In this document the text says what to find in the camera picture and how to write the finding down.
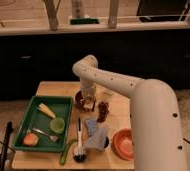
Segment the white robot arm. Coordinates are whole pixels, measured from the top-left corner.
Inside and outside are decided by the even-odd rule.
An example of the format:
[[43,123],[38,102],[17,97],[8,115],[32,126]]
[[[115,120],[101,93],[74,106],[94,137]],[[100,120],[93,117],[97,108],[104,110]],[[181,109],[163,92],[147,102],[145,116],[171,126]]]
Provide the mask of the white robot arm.
[[167,83],[102,70],[92,55],[72,71],[83,90],[97,83],[130,99],[135,171],[188,171],[177,97]]

